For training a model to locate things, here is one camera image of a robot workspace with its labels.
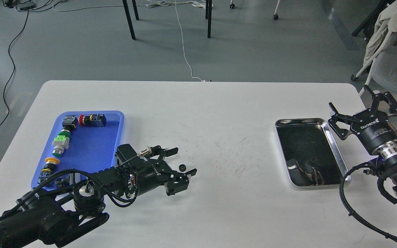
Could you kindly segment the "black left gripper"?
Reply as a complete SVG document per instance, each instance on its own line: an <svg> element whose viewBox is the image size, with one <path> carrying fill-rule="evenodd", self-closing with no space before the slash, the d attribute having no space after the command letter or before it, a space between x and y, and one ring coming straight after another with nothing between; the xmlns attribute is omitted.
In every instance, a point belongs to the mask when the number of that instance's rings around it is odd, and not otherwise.
<svg viewBox="0 0 397 248"><path fill-rule="evenodd" d="M136 175L138 196L161 185L165 186L167 196L187 190L191 177L196 175L197 169L185 173L171 172L167 162L164 161L166 157L177 154L178 147L167 149L157 145L150 149L149 160L145 161L139 157L130 160L130 169Z"/></svg>

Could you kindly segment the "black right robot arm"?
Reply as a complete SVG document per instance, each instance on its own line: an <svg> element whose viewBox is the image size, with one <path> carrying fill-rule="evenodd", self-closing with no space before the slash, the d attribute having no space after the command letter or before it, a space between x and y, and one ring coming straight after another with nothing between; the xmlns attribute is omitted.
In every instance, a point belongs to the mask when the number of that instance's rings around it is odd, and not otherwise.
<svg viewBox="0 0 397 248"><path fill-rule="evenodd" d="M340 199L349 215L369 229L380 233L387 239L397 242L397 236L391 235L362 218L349 204L344 193L344 183L348 176L358 169L367 175L377 177L377 189L380 194L397 204L397 130L390 123L389 117L397 116L397 101L390 92L375 93L369 86L364 89L372 96L372 105L352 116L340 114L332 103L333 111L328 123L336 135L345 140L354 134L366 151L376 158L351 168L340 182Z"/></svg>

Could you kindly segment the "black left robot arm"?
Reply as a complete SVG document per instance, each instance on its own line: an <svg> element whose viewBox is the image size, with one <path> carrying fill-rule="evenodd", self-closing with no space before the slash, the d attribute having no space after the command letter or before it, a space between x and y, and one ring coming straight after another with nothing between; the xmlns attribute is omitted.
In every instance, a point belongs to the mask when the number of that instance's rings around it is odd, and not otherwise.
<svg viewBox="0 0 397 248"><path fill-rule="evenodd" d="M22 196L0 217L0 248L22 248L41 240L63 247L109 219L104 197L117 207L159 186L168 196L186 190L197 169L173 170L164 160L178 148L148 147L139 153L130 144L117 147L116 165L96 173L74 168L52 174Z"/></svg>

